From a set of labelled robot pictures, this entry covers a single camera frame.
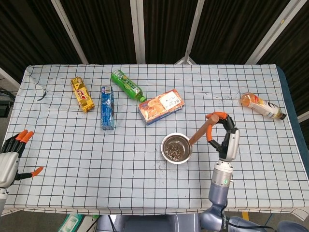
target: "bottle cap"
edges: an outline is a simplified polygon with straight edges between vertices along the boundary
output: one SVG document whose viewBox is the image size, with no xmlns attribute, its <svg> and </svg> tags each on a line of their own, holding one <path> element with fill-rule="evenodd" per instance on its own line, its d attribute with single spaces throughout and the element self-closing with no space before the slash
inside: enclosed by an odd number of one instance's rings
<svg viewBox="0 0 309 232">
<path fill-rule="evenodd" d="M 141 96 L 140 102 L 144 102 L 144 101 L 146 101 L 146 98 L 144 96 Z"/>
<path fill-rule="evenodd" d="M 281 120 L 284 120 L 285 117 L 286 117 L 286 114 L 282 114 L 281 117 L 280 117 L 280 119 L 281 119 Z"/>
</svg>

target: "robotic arm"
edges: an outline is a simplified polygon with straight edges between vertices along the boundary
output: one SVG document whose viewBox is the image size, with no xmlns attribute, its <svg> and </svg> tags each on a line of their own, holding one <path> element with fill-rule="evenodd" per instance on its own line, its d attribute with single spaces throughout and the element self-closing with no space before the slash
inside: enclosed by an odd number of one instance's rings
<svg viewBox="0 0 309 232">
<path fill-rule="evenodd" d="M 0 151 L 0 215 L 3 212 L 4 205 L 8 196 L 7 188 L 15 180 L 22 180 L 38 175 L 43 167 L 31 173 L 18 173 L 18 165 L 21 155 L 25 149 L 26 143 L 33 136 L 33 132 L 24 130 L 8 140 L 2 146 Z"/>
<path fill-rule="evenodd" d="M 240 217 L 228 218 L 225 215 L 224 209 L 227 206 L 227 194 L 233 173 L 231 161 L 236 158 L 240 133 L 227 113 L 214 112 L 212 114 L 219 116 L 218 123 L 223 124 L 226 135 L 220 145 L 212 138 L 211 125 L 206 131 L 207 141 L 219 152 L 219 160 L 213 169 L 209 191 L 209 200 L 212 202 L 212 206 L 201 213 L 201 226 L 206 230 L 218 232 L 266 232 L 266 229 L 272 228 L 259 226 Z M 297 223 L 282 221 L 278 225 L 277 232 L 308 232 L 308 230 Z"/>
</svg>

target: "grid tablecloth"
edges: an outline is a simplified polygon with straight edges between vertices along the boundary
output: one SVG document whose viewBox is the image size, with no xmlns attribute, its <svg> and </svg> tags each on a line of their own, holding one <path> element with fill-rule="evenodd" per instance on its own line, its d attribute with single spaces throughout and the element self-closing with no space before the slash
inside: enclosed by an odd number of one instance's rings
<svg viewBox="0 0 309 232">
<path fill-rule="evenodd" d="M 173 88 L 185 107 L 145 126 L 138 102 L 110 81 L 121 69 L 150 99 Z M 83 78 L 95 108 L 83 113 L 70 80 Z M 112 84 L 115 129 L 100 127 L 101 86 Z M 202 212 L 218 153 L 202 138 L 187 163 L 164 160 L 160 146 L 172 132 L 188 137 L 205 114 L 225 111 L 240 130 L 227 210 L 309 212 L 309 185 L 289 117 L 272 120 L 243 108 L 240 95 L 257 93 L 286 112 L 275 65 L 36 65 L 27 67 L 6 138 L 33 130 L 19 172 L 39 176 L 9 188 L 5 213 L 25 209 L 82 214 Z M 222 141 L 225 130 L 213 130 Z"/>
</svg>

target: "plastic bottle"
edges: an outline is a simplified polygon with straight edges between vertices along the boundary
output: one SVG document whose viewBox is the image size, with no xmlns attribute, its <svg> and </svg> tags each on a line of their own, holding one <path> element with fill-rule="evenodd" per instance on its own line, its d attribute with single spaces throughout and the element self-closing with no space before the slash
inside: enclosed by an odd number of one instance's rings
<svg viewBox="0 0 309 232">
<path fill-rule="evenodd" d="M 143 96 L 143 91 L 133 81 L 131 81 L 121 70 L 116 70 L 111 75 L 111 80 L 114 81 L 130 98 L 146 101 Z"/>
<path fill-rule="evenodd" d="M 260 99 L 253 93 L 247 92 L 243 94 L 241 96 L 240 102 L 243 106 L 250 107 L 269 118 L 279 118 L 284 120 L 286 117 L 286 114 L 282 113 L 278 106 Z"/>
</svg>

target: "orange food box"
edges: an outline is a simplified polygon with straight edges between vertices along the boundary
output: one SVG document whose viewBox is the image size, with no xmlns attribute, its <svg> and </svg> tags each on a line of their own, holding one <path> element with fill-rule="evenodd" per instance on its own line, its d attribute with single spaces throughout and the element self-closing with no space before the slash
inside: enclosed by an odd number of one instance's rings
<svg viewBox="0 0 309 232">
<path fill-rule="evenodd" d="M 184 101 L 177 90 L 172 89 L 160 94 L 155 98 L 139 104 L 140 115 L 146 125 L 152 124 L 178 110 L 184 106 Z"/>
</svg>

